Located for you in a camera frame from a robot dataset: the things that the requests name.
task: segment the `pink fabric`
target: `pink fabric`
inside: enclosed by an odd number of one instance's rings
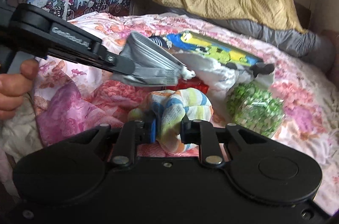
[[[290,57],[270,44],[232,33],[186,16],[113,17],[91,13],[71,23],[103,40],[108,50],[119,53],[131,30],[145,36],[194,32],[216,38],[261,57],[276,67],[271,91],[284,100],[286,118],[273,139],[312,156],[323,170],[316,202],[328,213],[339,207],[338,150],[339,92],[316,68]],[[38,127],[45,145],[53,144],[100,123],[114,127],[126,121],[149,92],[109,81],[109,73],[49,57],[40,61],[35,85]],[[214,114],[212,122],[223,126]],[[139,147],[147,156],[168,156],[157,144]],[[196,150],[177,156],[197,155]]]

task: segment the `human hand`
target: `human hand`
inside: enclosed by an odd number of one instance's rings
[[[38,70],[39,63],[32,59],[21,64],[20,74],[0,74],[0,120],[14,117],[23,95],[32,90]]]

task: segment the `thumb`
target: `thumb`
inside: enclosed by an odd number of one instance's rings
[[[20,73],[26,78],[33,81],[39,71],[39,63],[35,59],[26,60],[20,66]]]

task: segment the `screw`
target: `screw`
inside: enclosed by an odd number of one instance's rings
[[[301,217],[304,219],[304,220],[310,220],[312,217],[313,217],[313,213],[311,210],[303,210],[301,212]]]
[[[31,211],[29,210],[24,210],[22,212],[22,216],[26,219],[33,219],[34,218],[34,213],[32,213]]]
[[[126,156],[115,156],[112,161],[117,165],[126,165],[129,162],[129,159]]]
[[[219,165],[222,162],[222,158],[217,155],[211,155],[211,156],[207,156],[205,161],[212,165]]]
[[[107,60],[108,60],[109,62],[112,62],[112,61],[114,61],[114,57],[108,56],[108,57],[107,57]]]
[[[165,163],[163,163],[162,165],[163,165],[164,167],[166,167],[166,168],[170,168],[171,166],[173,166],[173,164],[170,163],[170,162],[165,162]]]

